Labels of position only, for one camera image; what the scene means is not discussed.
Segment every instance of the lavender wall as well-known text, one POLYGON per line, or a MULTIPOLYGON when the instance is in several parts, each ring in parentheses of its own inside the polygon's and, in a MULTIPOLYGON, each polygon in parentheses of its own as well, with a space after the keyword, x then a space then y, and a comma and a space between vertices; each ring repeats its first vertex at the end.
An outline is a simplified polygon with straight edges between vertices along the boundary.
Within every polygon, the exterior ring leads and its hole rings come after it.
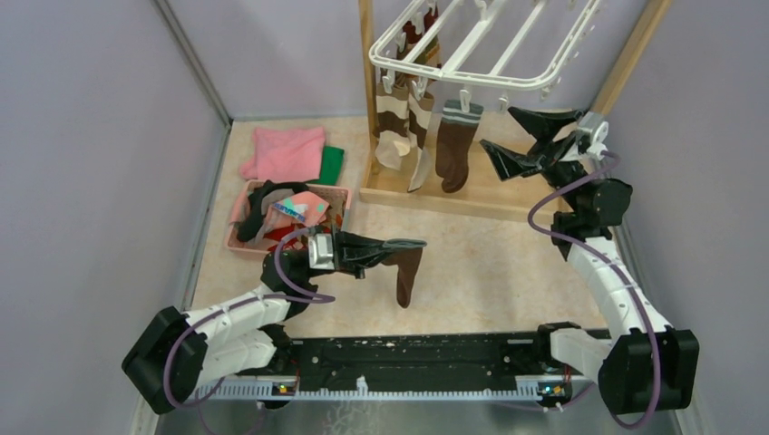
POLYGON ((223 127, 149 1, 0 6, 0 433, 126 433, 223 127))
MULTIPOLYGON (((188 37, 230 114, 279 118, 365 113, 363 61, 356 0, 171 0, 188 37)), ((375 0, 375 37, 409 0, 375 0)), ((448 0, 438 2, 443 10, 448 0)), ((548 100, 537 92, 511 94, 526 107, 587 107, 638 19, 645 1, 606 1, 596 30, 579 48, 548 100)), ((544 71, 586 4, 550 1, 507 73, 533 77, 544 71)), ((510 1, 463 69, 486 73, 531 11, 532 2, 510 1)), ((444 59, 477 20, 472 1, 439 34, 444 59)), ((457 98, 459 87, 436 83, 437 104, 457 98)), ((477 88, 473 101, 495 108, 501 93, 477 88)))
POLYGON ((713 433, 765 433, 769 3, 677 0, 609 121, 647 292, 702 346, 713 433))

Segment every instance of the brown sock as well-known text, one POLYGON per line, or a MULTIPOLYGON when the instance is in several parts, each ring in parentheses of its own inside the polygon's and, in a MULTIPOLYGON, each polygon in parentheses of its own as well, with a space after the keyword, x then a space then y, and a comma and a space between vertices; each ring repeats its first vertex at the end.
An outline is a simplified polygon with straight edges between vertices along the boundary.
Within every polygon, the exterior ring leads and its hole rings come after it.
POLYGON ((382 262, 385 266, 398 266, 398 282, 395 287, 395 299, 402 308, 411 303, 414 279, 422 261, 422 248, 407 249, 392 254, 382 262))
POLYGON ((470 173, 467 153, 482 113, 483 106, 472 103, 470 111, 463 112, 459 100, 448 100, 443 106, 443 117, 438 127, 435 173, 443 179, 441 189, 446 193, 456 192, 467 181, 470 173))

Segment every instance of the white drying rack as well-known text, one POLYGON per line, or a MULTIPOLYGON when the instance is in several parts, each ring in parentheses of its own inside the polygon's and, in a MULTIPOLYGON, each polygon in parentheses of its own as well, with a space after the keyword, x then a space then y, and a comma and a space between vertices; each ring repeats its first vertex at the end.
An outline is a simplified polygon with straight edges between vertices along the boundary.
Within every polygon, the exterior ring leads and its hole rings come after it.
MULTIPOLYGON (((598 12, 601 3, 601 0, 588 0, 587 4, 582 9, 582 12, 579 14, 576 23, 571 27, 569 34, 566 35, 560 48, 555 53, 555 56, 553 56, 552 61, 548 64, 547 69, 537 77, 522 79, 507 77, 501 75, 501 72, 508 65, 512 56, 518 51, 521 42, 526 38, 531 28, 540 18, 541 13, 549 0, 533 1, 531 13, 526 19, 526 22, 512 38, 512 41, 500 56, 499 61, 497 61, 492 70, 486 74, 462 72, 459 71, 459 68, 464 61, 467 60, 475 47, 478 46, 481 39, 489 32, 489 30, 491 30, 508 0, 492 0, 489 5, 487 5, 484 0, 473 0, 479 12, 478 23, 467 34, 451 57, 449 57, 443 64, 442 68, 421 65, 414 63, 414 60, 416 60, 417 56, 424 51, 427 44, 432 41, 441 28, 446 24, 448 17, 464 3, 464 0, 452 0, 448 7, 441 12, 441 15, 435 20, 430 29, 427 30, 426 33, 423 33, 419 42, 402 60, 388 57, 389 51, 385 51, 385 48, 392 41, 395 41, 398 44, 399 49, 403 48, 405 42, 403 27, 408 21, 414 19, 414 25, 417 26, 417 31, 423 31, 420 10, 425 1, 428 7, 435 7, 434 0, 413 0, 387 28, 382 36, 380 36, 371 46, 371 49, 368 52, 368 57, 371 60, 371 63, 386 71, 382 77, 382 83, 388 92, 392 90, 394 72, 407 73, 419 78, 418 81, 413 82, 417 98, 422 97, 424 90, 427 87, 428 79, 463 84, 464 89, 460 91, 460 102, 462 103, 462 109, 464 111, 469 110, 471 89, 473 85, 502 88, 505 91, 534 91, 539 89, 542 90, 542 97, 547 97, 552 89, 553 82, 560 79, 561 70, 569 59, 579 55, 579 52, 575 51, 577 43, 592 31, 594 26, 588 28, 588 25, 592 17, 598 12)), ((568 1, 571 7, 574 6, 575 0, 564 1, 568 1)), ((505 93, 502 94, 500 103, 503 105, 507 104, 507 95, 505 93)))

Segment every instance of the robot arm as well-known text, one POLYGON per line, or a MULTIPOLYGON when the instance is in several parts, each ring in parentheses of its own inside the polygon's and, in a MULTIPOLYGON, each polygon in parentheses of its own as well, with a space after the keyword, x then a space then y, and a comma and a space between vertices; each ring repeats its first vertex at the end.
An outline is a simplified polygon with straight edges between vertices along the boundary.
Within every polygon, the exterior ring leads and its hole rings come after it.
MULTIPOLYGON (((551 187, 562 189, 587 177, 580 159, 603 158, 608 124, 597 113, 538 113, 517 108, 510 108, 510 113, 537 142, 523 155, 482 140, 502 180, 541 174, 551 187), (554 140, 563 127, 574 122, 577 126, 571 134, 554 140)), ((699 344, 691 331, 673 328, 646 299, 612 241, 609 228, 622 223, 631 193, 632 187, 618 179, 587 181, 563 195, 572 211, 556 212, 551 227, 552 233, 579 242, 552 238, 563 258, 588 283, 607 320, 612 343, 590 337, 575 324, 546 324, 538 331, 536 347, 546 364, 567 364, 596 383, 614 414, 645 411, 651 402, 654 375, 642 309, 659 349, 661 379, 656 409, 682 409, 691 402, 699 344)))
MULTIPOLYGON (((392 254, 424 246, 419 240, 382 241, 336 230, 311 232, 308 249, 285 251, 278 259, 288 280, 314 293, 317 286, 310 279, 315 276, 341 272, 361 279, 367 268, 392 254)), ((153 411, 162 414, 174 409, 163 386, 167 365, 170 394, 176 401, 185 401, 204 384, 265 368, 276 360, 276 342, 287 338, 282 328, 272 326, 302 313, 311 301, 280 277, 274 254, 265 257, 261 281, 256 289, 222 304, 185 313, 168 307, 155 315, 122 363, 153 411)))

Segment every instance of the white plastic clip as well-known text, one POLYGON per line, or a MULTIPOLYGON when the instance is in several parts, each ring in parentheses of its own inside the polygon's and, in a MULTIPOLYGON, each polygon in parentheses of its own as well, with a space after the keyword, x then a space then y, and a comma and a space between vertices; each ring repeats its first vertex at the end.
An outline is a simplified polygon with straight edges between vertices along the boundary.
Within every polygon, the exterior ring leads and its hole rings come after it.
POLYGON ((481 13, 481 21, 486 19, 486 2, 484 0, 475 0, 475 5, 478 7, 478 11, 481 13))
POLYGON ((398 53, 404 50, 406 46, 406 32, 401 32, 395 36, 395 44, 398 46, 398 53))
POLYGON ((549 84, 545 86, 544 88, 540 89, 540 100, 545 101, 550 96, 550 92, 552 91, 552 84, 549 84))
POLYGON ((510 99, 507 98, 507 92, 502 92, 502 95, 499 101, 500 101, 500 111, 505 112, 507 108, 510 107, 510 99))
POLYGON ((427 91, 427 77, 419 77, 418 80, 411 80, 411 86, 414 88, 414 98, 417 101, 420 101, 424 92, 427 91))
POLYGON ((416 31, 416 34, 424 33, 424 19, 422 18, 421 12, 417 12, 416 14, 414 14, 414 16, 411 17, 411 23, 414 25, 414 30, 416 31))
POLYGON ((470 113, 470 99, 472 98, 472 89, 468 85, 464 85, 464 89, 459 91, 459 103, 462 106, 462 111, 470 113))
MULTIPOLYGON (((390 50, 384 52, 384 55, 390 57, 390 50)), ((382 74, 382 86, 387 93, 393 93, 393 85, 395 84, 395 70, 387 70, 382 74)))

